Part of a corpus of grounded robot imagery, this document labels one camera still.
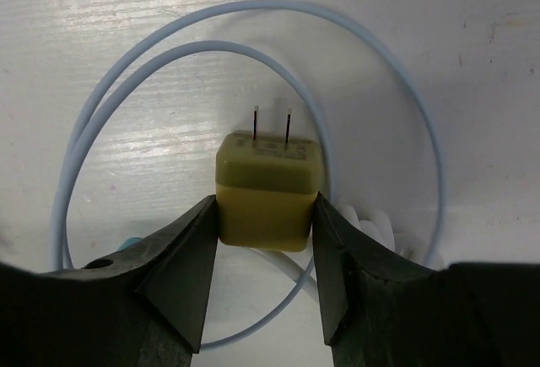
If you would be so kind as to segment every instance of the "plug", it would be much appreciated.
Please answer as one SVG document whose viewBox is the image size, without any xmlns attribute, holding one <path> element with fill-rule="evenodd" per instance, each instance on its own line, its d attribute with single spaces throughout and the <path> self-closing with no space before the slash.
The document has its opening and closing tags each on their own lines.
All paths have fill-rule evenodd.
<svg viewBox="0 0 540 367">
<path fill-rule="evenodd" d="M 257 132 L 228 135 L 216 155 L 219 238 L 226 245 L 303 251 L 323 181 L 318 143 Z"/>
</svg>

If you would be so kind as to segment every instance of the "metal prong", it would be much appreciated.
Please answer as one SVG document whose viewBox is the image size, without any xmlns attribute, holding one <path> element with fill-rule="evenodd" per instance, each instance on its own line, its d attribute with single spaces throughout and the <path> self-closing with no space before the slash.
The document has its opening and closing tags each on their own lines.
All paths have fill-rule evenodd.
<svg viewBox="0 0 540 367">
<path fill-rule="evenodd" d="M 253 140 L 257 139 L 257 117 L 259 115 L 259 106 L 255 106 L 255 110 L 253 110 Z"/>
<path fill-rule="evenodd" d="M 290 115 L 293 111 L 289 108 L 289 113 L 287 114 L 287 131 L 285 132 L 285 144 L 289 143 L 289 133 L 290 133 Z"/>
</svg>

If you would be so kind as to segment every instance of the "white wooden surface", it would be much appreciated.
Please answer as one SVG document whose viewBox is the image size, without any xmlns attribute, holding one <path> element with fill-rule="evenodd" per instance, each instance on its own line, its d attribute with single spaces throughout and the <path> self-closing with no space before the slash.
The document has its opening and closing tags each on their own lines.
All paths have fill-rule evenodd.
<svg viewBox="0 0 540 367">
<path fill-rule="evenodd" d="M 47 269 L 47 224 L 75 118 L 128 48 L 174 17 L 232 0 L 0 0 L 0 231 L 3 259 Z M 540 0 L 309 0 L 359 20 L 417 79 L 445 144 L 450 207 L 441 252 L 540 261 Z M 418 112 L 365 46 L 295 13 L 246 13 L 198 24 L 143 60 L 191 40 L 262 49 L 321 102 L 342 199 L 381 208 L 421 235 L 435 215 L 433 157 Z M 261 124 L 312 134 L 292 90 L 261 65 L 208 53 L 170 65 L 122 106 L 94 146 L 69 214 L 77 265 L 167 224 L 213 192 L 224 135 Z M 290 282 L 241 249 L 219 250 L 205 338 L 270 310 Z M 193 365 L 329 366 L 318 306 L 302 294 L 256 336 Z"/>
</svg>

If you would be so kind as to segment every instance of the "charging cord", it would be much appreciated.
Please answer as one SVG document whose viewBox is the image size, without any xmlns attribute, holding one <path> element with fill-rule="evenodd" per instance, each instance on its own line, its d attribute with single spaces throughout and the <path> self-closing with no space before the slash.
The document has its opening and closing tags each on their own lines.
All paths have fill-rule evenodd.
<svg viewBox="0 0 540 367">
<path fill-rule="evenodd" d="M 101 128 L 111 117 L 115 109 L 137 88 L 146 78 L 163 66 L 173 62 L 176 59 L 192 55 L 203 51 L 227 51 L 244 56 L 251 57 L 259 62 L 270 67 L 274 72 L 285 79 L 293 89 L 299 94 L 302 100 L 306 103 L 311 116 L 316 124 L 321 145 L 323 147 L 325 165 L 328 175 L 328 196 L 331 202 L 335 202 L 334 191 L 334 164 L 332 158 L 332 145 L 330 143 L 327 127 L 323 121 L 323 115 L 318 109 L 315 100 L 311 96 L 310 91 L 298 81 L 287 69 L 274 61 L 271 57 L 240 44 L 225 41 L 202 41 L 193 42 L 184 46 L 178 46 L 169 51 L 166 51 L 150 61 L 143 64 L 134 74 L 129 76 L 104 102 L 98 109 L 98 105 L 105 97 L 109 88 L 115 83 L 118 77 L 142 54 L 144 54 L 152 46 L 162 41 L 164 38 L 174 34 L 178 30 L 182 30 L 191 24 L 223 15 L 226 13 L 241 12 L 254 9 L 280 9 L 291 10 L 301 13 L 307 13 L 341 26 L 354 35 L 358 36 L 374 51 L 379 53 L 384 61 L 394 70 L 396 75 L 401 79 L 405 90 L 411 95 L 414 103 L 418 107 L 422 118 L 424 119 L 431 145 L 435 153 L 435 164 L 437 168 L 437 187 L 439 192 L 438 212 L 435 221 L 435 231 L 432 241 L 429 243 L 428 250 L 424 259 L 424 264 L 429 265 L 439 246 L 443 232 L 443 223 L 446 210 L 446 173 L 442 158 L 441 146 L 435 131 L 435 125 L 429 116 L 427 105 L 421 98 L 420 93 L 416 89 L 412 78 L 408 75 L 402 64 L 390 53 L 390 51 L 380 43 L 366 28 L 356 23 L 352 19 L 342 16 L 328 8 L 323 8 L 313 3 L 291 1 L 291 0 L 250 0 L 243 2 L 232 2 L 221 4 L 218 6 L 204 8 L 194 13 L 176 19 L 167 24 L 163 28 L 155 31 L 153 34 L 146 37 L 144 40 L 136 44 L 128 51 L 115 65 L 105 74 L 105 76 L 96 85 L 94 91 L 84 104 L 78 119 L 73 128 L 72 135 L 69 139 L 67 152 L 62 163 L 60 172 L 60 180 L 58 189 L 55 195 L 51 211 L 51 267 L 54 270 L 64 267 L 73 267 L 73 262 L 69 252 L 68 237 L 67 237 L 67 215 L 68 207 L 73 188 L 81 170 L 84 159 L 100 133 Z M 294 297 L 302 290 L 304 284 L 310 280 L 311 272 L 314 268 L 313 257 L 310 259 L 307 268 L 302 272 L 297 279 L 295 286 L 289 294 L 264 316 L 260 321 L 253 324 L 251 327 L 236 333 L 230 337 L 211 342 L 203 343 L 202 349 L 218 348 L 227 344 L 235 343 L 245 337 L 250 336 L 260 328 L 268 324 L 282 310 L 284 310 Z"/>
</svg>

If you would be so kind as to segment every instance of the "yellow charger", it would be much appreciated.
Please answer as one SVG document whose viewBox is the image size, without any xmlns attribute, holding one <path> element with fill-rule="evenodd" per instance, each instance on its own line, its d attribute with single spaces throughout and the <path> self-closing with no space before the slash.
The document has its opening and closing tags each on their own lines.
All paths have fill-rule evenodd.
<svg viewBox="0 0 540 367">
<path fill-rule="evenodd" d="M 303 251 L 323 180 L 321 148 L 307 139 L 228 135 L 216 155 L 219 238 L 226 245 Z"/>
</svg>

